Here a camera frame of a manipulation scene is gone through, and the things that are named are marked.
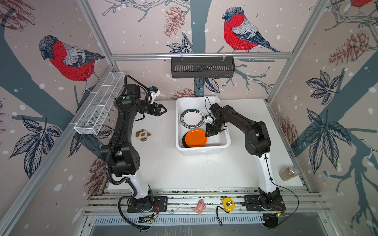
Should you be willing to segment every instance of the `wire mesh basket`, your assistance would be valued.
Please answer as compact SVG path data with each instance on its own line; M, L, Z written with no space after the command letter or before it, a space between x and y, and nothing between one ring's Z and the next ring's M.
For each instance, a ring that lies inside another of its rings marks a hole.
M122 79L124 76L123 72L110 72L108 74L105 82L75 125L75 130L79 134L98 134L124 83Z
M235 62L233 57L172 57L170 70L175 79L230 78Z

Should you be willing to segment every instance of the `pink toy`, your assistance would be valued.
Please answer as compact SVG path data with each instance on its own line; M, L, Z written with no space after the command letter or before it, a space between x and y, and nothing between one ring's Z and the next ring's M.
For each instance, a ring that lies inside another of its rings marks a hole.
M202 211L204 209L206 209L205 202L203 201L203 199L201 199L198 201L198 205L197 205L197 208L195 209L195 212L197 212L198 215L202 215Z

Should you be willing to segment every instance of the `black metal basket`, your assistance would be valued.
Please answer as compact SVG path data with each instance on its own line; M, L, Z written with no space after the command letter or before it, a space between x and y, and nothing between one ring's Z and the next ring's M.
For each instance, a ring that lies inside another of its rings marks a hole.
M234 76L233 57L172 57L172 78L230 78Z

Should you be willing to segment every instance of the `white wire basket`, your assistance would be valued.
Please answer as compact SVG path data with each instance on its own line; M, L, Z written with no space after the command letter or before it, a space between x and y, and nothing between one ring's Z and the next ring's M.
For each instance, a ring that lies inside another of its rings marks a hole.
M75 125L75 130L79 134L98 134L114 99L117 98L122 88L124 76L123 72L110 72L108 74L105 82Z

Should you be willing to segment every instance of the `glass jar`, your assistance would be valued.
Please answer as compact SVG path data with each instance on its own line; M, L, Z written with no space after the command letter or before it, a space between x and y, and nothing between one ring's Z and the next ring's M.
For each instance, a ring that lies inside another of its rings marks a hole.
M299 169L295 166L290 166L280 171L279 175L283 181L287 181L299 174Z

